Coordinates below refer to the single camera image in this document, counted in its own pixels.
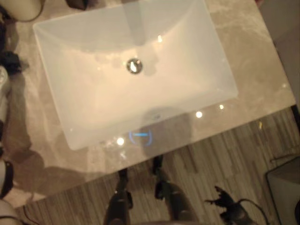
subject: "marble countertop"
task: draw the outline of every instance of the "marble countertop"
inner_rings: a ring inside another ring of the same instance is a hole
[[[88,10],[125,0],[90,1]],[[123,136],[72,151],[67,145],[45,76],[32,25],[76,13],[63,0],[46,0],[32,22],[7,27],[7,49],[28,64],[11,77],[10,109],[3,137],[5,158],[15,168],[15,187],[6,200],[21,206],[48,195],[197,142],[295,104],[285,72],[254,0],[206,0],[231,66],[239,95],[235,99],[151,126],[155,142],[132,144]]]

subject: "leg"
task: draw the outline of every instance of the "leg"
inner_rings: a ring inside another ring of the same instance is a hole
[[[165,199],[172,221],[197,222],[197,216],[183,191],[177,185],[172,184],[161,169],[162,160],[162,156],[155,157],[153,160],[153,173],[157,175],[155,197],[161,200]]]
[[[131,194],[127,191],[127,169],[119,171],[120,181],[115,194],[109,201],[104,218],[104,225],[129,225],[129,209],[133,207]]]

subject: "blue led light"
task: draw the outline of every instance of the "blue led light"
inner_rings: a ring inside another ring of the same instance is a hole
[[[129,139],[131,140],[131,142],[133,144],[137,144],[136,141],[134,140],[134,137],[147,137],[148,142],[144,145],[146,147],[148,147],[152,144],[152,133],[151,133],[150,130],[149,130],[148,133],[132,133],[132,132],[129,132]]]
[[[134,133],[133,136],[136,136],[136,137],[148,137],[148,133]]]

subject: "undermount sink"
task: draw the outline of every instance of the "undermount sink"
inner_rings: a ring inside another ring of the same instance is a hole
[[[238,94],[203,0],[140,0],[34,32],[73,150]]]

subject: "floor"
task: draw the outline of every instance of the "floor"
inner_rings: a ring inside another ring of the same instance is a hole
[[[214,186],[227,190],[235,200],[249,198],[263,207],[272,225],[278,225],[265,173],[300,153],[300,135],[292,111],[286,109],[241,127],[174,150],[165,155],[163,168],[186,193],[202,225],[222,224],[215,206]],[[154,199],[155,178],[151,161],[129,168],[134,208],[132,224],[168,220],[166,206]],[[84,185],[26,205],[31,219],[41,225],[102,224],[105,208],[118,177],[107,175]],[[252,219],[265,224],[260,212],[244,204]],[[23,208],[17,209],[26,220]]]

